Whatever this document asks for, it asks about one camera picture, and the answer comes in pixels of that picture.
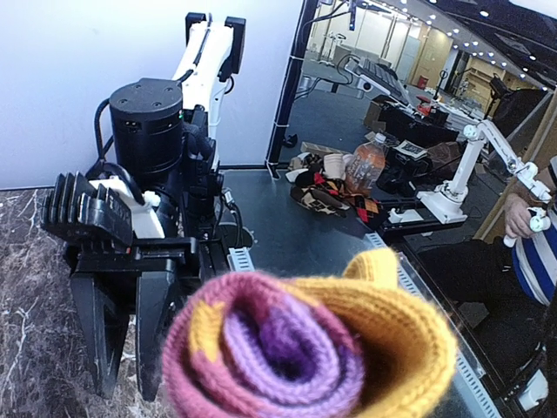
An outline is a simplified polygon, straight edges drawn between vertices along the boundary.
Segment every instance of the striped shirt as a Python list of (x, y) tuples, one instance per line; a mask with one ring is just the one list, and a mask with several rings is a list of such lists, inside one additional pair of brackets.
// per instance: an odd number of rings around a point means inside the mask
[[(557, 172), (557, 158), (552, 159)], [(547, 211), (551, 227), (531, 239), (519, 239), (513, 250), (514, 271), (532, 299), (549, 305), (557, 282), (557, 204)]]

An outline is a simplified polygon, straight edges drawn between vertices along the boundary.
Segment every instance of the black ceiling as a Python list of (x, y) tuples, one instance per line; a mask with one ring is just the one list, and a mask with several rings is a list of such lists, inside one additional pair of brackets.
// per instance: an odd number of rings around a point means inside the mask
[[(557, 20), (508, 0), (438, 0), (434, 6), (483, 37), (519, 68), (528, 68), (529, 76), (555, 88)], [(488, 17), (480, 14), (483, 10)]]

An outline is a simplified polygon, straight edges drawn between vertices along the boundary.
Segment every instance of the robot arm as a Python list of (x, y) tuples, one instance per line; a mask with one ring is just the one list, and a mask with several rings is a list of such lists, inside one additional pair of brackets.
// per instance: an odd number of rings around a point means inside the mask
[[(493, 122), (484, 120), (476, 126), (469, 125), (465, 128), (464, 133), (468, 138), (468, 145), (453, 180), (439, 185), (434, 192), (418, 193), (418, 198), (435, 215), (439, 222), (442, 224), (452, 224), (467, 219), (467, 216), (460, 207), (468, 194), (467, 183), (472, 175), (474, 165), (486, 143), (493, 146), (495, 151), (505, 161), (508, 171), (535, 198), (544, 204), (551, 201), (549, 188), (535, 178), (538, 174), (538, 167), (534, 163), (523, 163), (516, 156)], [(533, 208), (532, 210), (534, 212), (531, 224), (533, 230), (539, 232), (547, 229), (548, 219), (545, 211), (540, 208)], [(507, 244), (512, 246), (513, 241), (507, 238)]]
[[(230, 270), (214, 210), (224, 181), (215, 137), (226, 84), (239, 71), (245, 20), (185, 20), (187, 48), (174, 79), (142, 78), (104, 100), (95, 117), (97, 163), (86, 177), (60, 174), (41, 211), (41, 227), (68, 244), (90, 371), (107, 398), (130, 314), (138, 389), (153, 401), (172, 316), (203, 280)], [(107, 106), (117, 163), (105, 160), (109, 143), (100, 136)]]
[(483, 136), (503, 159), (508, 172), (516, 177), (539, 201), (547, 204), (551, 201), (551, 191), (549, 187), (541, 181), (536, 180), (538, 167), (534, 163), (523, 163), (516, 156), (510, 144), (505, 140), (493, 122), (484, 120), (477, 126), (469, 125), (464, 131), (465, 136), (470, 140), (475, 140)]
[(239, 72), (244, 27), (245, 20), (233, 17), (224, 22), (202, 14), (186, 18), (187, 48), (172, 79), (181, 84), (185, 110), (201, 106), (208, 112), (212, 139), (217, 137), (226, 86), (231, 75)]

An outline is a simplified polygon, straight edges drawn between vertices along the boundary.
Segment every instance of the hand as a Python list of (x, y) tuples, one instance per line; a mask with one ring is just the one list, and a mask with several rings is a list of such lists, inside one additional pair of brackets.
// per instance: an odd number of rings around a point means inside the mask
[(505, 232), (511, 238), (532, 238), (534, 231), (530, 228), (532, 215), (528, 203), (518, 194), (511, 193), (505, 203)]

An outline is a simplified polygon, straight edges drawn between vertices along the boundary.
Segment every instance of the black cable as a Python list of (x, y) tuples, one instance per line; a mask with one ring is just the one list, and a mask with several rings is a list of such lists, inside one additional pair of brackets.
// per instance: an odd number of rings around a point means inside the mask
[(225, 95), (230, 93), (232, 90), (234, 90), (234, 85), (236, 83), (234, 82), (234, 77), (233, 76), (230, 76), (230, 81), (232, 82), (232, 84), (231, 84), (230, 88), (227, 91), (225, 91)]
[(234, 241), (234, 248), (241, 248), (240, 240), (242, 237), (242, 230), (240, 229), (240, 220), (236, 211), (231, 211), (234, 221), (236, 222), (236, 240)]
[(240, 247), (244, 246), (244, 221), (242, 220), (242, 212), (238, 205), (234, 204), (236, 213), (238, 214), (238, 230), (239, 230), (239, 239), (240, 239)]
[(103, 134), (101, 132), (101, 115), (104, 109), (109, 104), (109, 99), (103, 100), (95, 111), (94, 118), (94, 129), (95, 129), (95, 140), (97, 141), (97, 155), (98, 159), (104, 161), (104, 146), (103, 146)]
[(133, 177), (125, 168), (123, 168), (121, 165), (104, 161), (102, 163), (102, 170), (103, 172), (109, 172), (117, 175), (128, 186), (135, 201), (138, 202), (141, 206), (145, 204), (145, 199), (143, 198), (141, 189), (136, 183), (136, 180), (133, 179)]
[[(211, 25), (212, 25), (212, 14), (209, 13), (209, 17), (207, 18), (207, 29), (205, 29), (203, 41), (201, 41), (201, 46), (199, 46), (198, 54), (195, 56), (195, 59), (193, 60), (193, 64), (196, 67), (199, 64), (199, 61), (201, 61), (201, 56), (203, 54), (203, 50), (205, 49), (205, 44), (207, 43), (207, 39), (209, 38), (209, 34), (211, 33)], [(178, 84), (182, 84), (185, 80), (191, 77), (191, 74), (193, 74), (193, 72), (194, 72), (193, 69), (189, 69), (188, 71), (185, 72), (185, 74), (182, 77), (178, 78), (176, 82)]]
[(191, 74), (193, 74), (193, 70), (186, 71), (182, 77), (176, 80), (176, 83), (182, 84), (185, 80), (187, 80), (191, 76)]
[(240, 212), (240, 208), (235, 203), (231, 204), (231, 214), (236, 221), (236, 243), (234, 244), (235, 248), (241, 248), (244, 246), (244, 223), (242, 221), (242, 213)]
[(358, 56), (357, 56), (357, 55), (354, 55), (354, 54), (346, 54), (346, 55), (344, 55), (344, 56), (337, 62), (337, 64), (335, 65), (335, 67), (336, 67), (336, 69), (337, 69), (337, 73), (338, 73), (340, 76), (342, 76), (342, 77), (344, 77), (344, 78), (346, 79), (346, 81), (345, 81), (344, 83), (339, 83), (338, 81), (333, 81), (333, 80), (331, 80), (331, 79), (329, 79), (329, 78), (317, 77), (317, 78), (315, 79), (315, 81), (313, 82), (312, 87), (310, 87), (310, 88), (307, 89), (307, 90), (299, 91), (298, 93), (296, 93), (296, 94), (297, 94), (297, 97), (294, 98), (294, 101), (298, 100), (299, 98), (305, 97), (305, 96), (307, 96), (307, 95), (313, 93), (313, 92), (315, 91), (315, 89), (317, 88), (317, 84), (318, 84), (320, 81), (326, 81), (327, 83), (333, 83), (333, 84), (338, 84), (338, 85), (350, 85), (350, 84), (352, 84), (353, 81), (354, 81), (354, 75), (353, 75), (351, 72), (349, 72), (348, 74), (350, 74), (351, 78), (348, 78), (348, 76), (347, 76), (346, 74), (343, 74), (342, 72), (340, 72), (340, 64), (341, 64), (345, 59), (347, 59), (348, 57), (358, 57)]
[(317, 22), (323, 22), (324, 20), (328, 20), (328, 19), (334, 19), (335, 17), (339, 17), (339, 16), (343, 16), (346, 15), (348, 13), (350, 13), (350, 11), (346, 11), (343, 13), (340, 13), (338, 15), (335, 16), (335, 13), (337, 11), (339, 11), (339, 9), (345, 4), (345, 2), (340, 3), (337, 7), (335, 7), (333, 9), (333, 11), (331, 13), (329, 13), (328, 15), (324, 15), (321, 17), (316, 17), (315, 19), (312, 20), (308, 20), (307, 22), (304, 23), (304, 25), (302, 26), (302, 28), (300, 29), (298, 35), (296, 36), (296, 44), (299, 45), (299, 39), (302, 37), (304, 37), (304, 32), (305, 32), (305, 28), (307, 27), (308, 24), (315, 24)]
[(106, 141), (106, 144), (104, 144), (103, 147), (103, 154), (106, 156), (106, 154), (108, 154), (108, 151), (111, 150), (112, 148), (112, 144), (114, 144), (114, 137), (110, 137), (108, 138), (108, 141)]
[(209, 13), (209, 17), (207, 19), (207, 29), (205, 29), (205, 35), (203, 36), (203, 41), (201, 42), (201, 46), (199, 47), (197, 56), (193, 60), (193, 64), (196, 66), (199, 64), (199, 61), (201, 61), (201, 55), (203, 54), (203, 50), (205, 49), (205, 44), (207, 44), (207, 39), (209, 39), (209, 34), (211, 33), (211, 25), (212, 25), (212, 14)]
[(212, 238), (215, 238), (215, 234), (217, 233), (218, 225), (220, 224), (220, 221), (223, 218), (223, 214), (225, 213), (225, 202), (223, 201), (223, 194), (222, 193), (220, 193), (218, 195), (218, 200), (220, 202), (220, 207), (218, 209), (217, 221), (215, 222), (215, 225), (212, 228)]

